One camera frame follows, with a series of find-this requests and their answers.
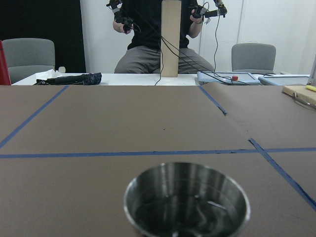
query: black t-shirt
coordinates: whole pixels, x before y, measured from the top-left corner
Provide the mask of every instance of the black t-shirt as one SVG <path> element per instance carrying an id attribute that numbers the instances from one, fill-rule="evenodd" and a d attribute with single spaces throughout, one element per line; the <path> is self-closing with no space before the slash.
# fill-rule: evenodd
<path id="1" fill-rule="evenodd" d="M 161 34 L 161 2 L 162 0 L 125 0 L 120 8 L 124 17 L 134 19 L 134 37 L 127 49 L 136 46 L 146 46 L 159 49 Z M 189 40 L 186 38 L 192 24 L 190 3 L 196 0 L 181 0 L 180 48 L 187 48 Z"/>

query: hand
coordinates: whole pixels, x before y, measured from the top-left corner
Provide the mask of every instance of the hand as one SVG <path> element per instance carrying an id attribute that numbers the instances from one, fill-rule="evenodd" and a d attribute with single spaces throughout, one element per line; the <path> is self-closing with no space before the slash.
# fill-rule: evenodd
<path id="1" fill-rule="evenodd" d="M 124 33 L 126 35 L 128 35 L 132 31 L 132 29 L 130 29 L 129 31 L 125 32 L 124 31 L 124 24 L 122 24 L 122 23 L 121 23 L 121 25 L 119 27 L 119 30 L 120 30 L 121 33 Z"/>
<path id="2" fill-rule="evenodd" d="M 194 18 L 194 17 L 193 17 L 194 12 L 195 12 L 195 10 L 193 9 L 193 10 L 191 11 L 190 20 L 193 21 L 193 22 L 196 23 L 196 24 L 197 24 L 197 23 L 200 23 L 203 17 L 201 17 L 201 18 Z"/>

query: wooden block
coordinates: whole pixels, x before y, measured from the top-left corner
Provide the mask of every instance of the wooden block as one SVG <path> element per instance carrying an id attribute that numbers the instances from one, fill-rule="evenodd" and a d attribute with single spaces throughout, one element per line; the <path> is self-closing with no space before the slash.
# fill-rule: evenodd
<path id="1" fill-rule="evenodd" d="M 163 0 L 161 5 L 161 36 L 165 40 L 161 39 L 160 70 L 162 69 L 162 77 L 178 77 L 180 22 L 181 1 Z"/>
<path id="2" fill-rule="evenodd" d="M 290 96 L 293 96 L 295 92 L 299 98 L 302 98 L 312 105 L 316 105 L 316 92 L 306 89 L 305 85 L 285 85 L 282 92 Z"/>

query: metal bowl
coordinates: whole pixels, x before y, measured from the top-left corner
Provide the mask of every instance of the metal bowl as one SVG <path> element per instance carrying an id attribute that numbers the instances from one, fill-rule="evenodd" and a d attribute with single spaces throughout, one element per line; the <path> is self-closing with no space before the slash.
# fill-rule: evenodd
<path id="1" fill-rule="evenodd" d="M 146 237 L 233 237 L 250 218 L 242 188 L 204 165 L 163 163 L 128 185 L 124 210 Z"/>

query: wire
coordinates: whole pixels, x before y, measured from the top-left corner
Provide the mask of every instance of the wire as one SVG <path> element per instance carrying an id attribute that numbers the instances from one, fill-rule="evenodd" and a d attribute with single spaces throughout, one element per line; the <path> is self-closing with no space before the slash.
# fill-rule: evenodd
<path id="1" fill-rule="evenodd" d="M 154 32 L 158 33 L 157 30 L 147 21 L 147 19 L 146 19 L 142 14 L 140 14 L 140 13 L 137 11 L 137 9 L 136 9 L 134 6 L 132 6 L 132 8 L 133 8 L 133 9 L 135 10 L 135 12 L 154 30 Z M 225 81 L 222 81 L 222 80 L 220 80 L 220 79 L 218 79 L 218 78 L 229 79 L 229 80 L 231 81 L 231 85 L 233 85 L 233 81 L 234 81 L 234 80 L 233 80 L 231 77 L 222 77 L 222 76 L 218 75 L 217 73 L 215 73 L 215 69 L 216 69 L 215 55 L 216 55 L 216 52 L 217 52 L 217 49 L 218 49 L 217 29 L 218 29 L 218 26 L 219 26 L 220 16 L 221 16 L 221 15 L 219 14 L 219 16 L 218 16 L 218 22 L 217 22 L 217 26 L 216 26 L 216 30 L 215 30 L 216 50 L 215 50 L 215 53 L 214 53 L 214 64 L 215 64 L 214 71 L 212 71 L 212 70 L 210 70 L 210 69 L 208 69 L 208 68 L 206 68 L 206 67 L 200 65 L 199 63 L 197 63 L 196 61 L 194 61 L 191 57 L 189 57 L 189 56 L 186 55 L 185 53 L 181 52 L 180 49 L 178 49 L 177 47 L 175 47 L 174 45 L 172 45 L 172 44 L 171 44 L 168 40 L 166 40 L 161 34 L 160 34 L 160 38 L 161 38 L 161 40 L 162 40 L 164 43 L 165 43 L 165 41 L 168 42 L 172 47 L 174 47 L 176 50 L 178 50 L 180 53 L 182 53 L 184 56 L 186 56 L 187 58 L 189 58 L 192 62 L 194 62 L 194 63 L 197 64 L 198 66 L 200 66 L 200 67 L 202 67 L 202 68 L 208 70 L 209 72 L 213 73 L 214 76 L 212 76 L 212 75 L 210 75 L 209 73 L 206 73 L 206 72 L 201 72 L 201 73 L 203 73 L 203 74 L 205 74 L 205 75 L 207 75 L 207 76 L 209 76 L 209 77 L 211 77 L 211 78 L 214 78 L 214 79 L 216 79 L 216 80 L 218 80 L 218 81 L 220 81 L 220 82 L 222 82 L 222 83 L 224 83 L 224 84 L 228 84 L 228 83 L 225 82 Z M 159 45 L 159 48 L 160 48 L 161 56 L 163 56 L 163 55 L 162 55 L 162 50 L 161 50 L 160 42 L 158 42 L 158 45 Z M 176 55 L 179 59 L 181 59 L 183 62 L 185 62 L 185 63 L 187 63 L 188 65 L 190 65 L 191 67 L 193 67 L 195 70 L 199 71 L 198 68 L 196 68 L 196 67 L 193 66 L 192 64 L 188 63 L 188 62 L 185 61 L 183 58 L 180 58 L 180 56 L 179 56 L 178 54 L 176 54 L 175 52 L 173 52 L 173 51 L 171 50 L 171 48 L 170 48 L 166 43 L 165 43 L 165 45 L 166 45 L 167 48 L 171 51 L 172 54 Z M 157 83 L 161 80 L 161 72 L 162 72 L 162 70 L 163 70 L 163 62 L 162 62 L 162 68 L 161 68 L 161 70 L 160 70 L 160 79 L 156 82 L 155 85 L 157 85 Z M 238 82 L 243 83 L 243 84 L 246 84 L 246 85 L 249 85 L 249 84 L 247 84 L 247 83 L 245 83 L 245 82 L 243 82 L 243 81 L 238 81 Z"/>
<path id="2" fill-rule="evenodd" d="M 161 64 L 162 64 L 162 68 L 160 70 L 160 74 L 159 74 L 159 80 L 155 83 L 155 86 L 158 84 L 158 82 L 161 80 L 161 73 L 162 73 L 162 70 L 163 70 L 163 53 L 162 53 L 162 49 L 161 49 L 161 44 L 160 42 L 158 43 L 159 45 L 159 48 L 160 48 L 160 53 L 161 53 Z"/>
<path id="3" fill-rule="evenodd" d="M 205 4 L 207 4 L 207 11 L 208 11 L 208 9 L 209 9 L 209 3 L 208 3 L 208 2 L 205 2 L 202 7 L 204 7 Z"/>
<path id="4" fill-rule="evenodd" d="M 137 31 L 138 33 L 142 33 L 140 27 L 139 27 L 136 23 L 134 23 L 134 22 L 133 22 L 133 28 L 132 28 L 132 29 L 133 29 L 134 31 Z"/>

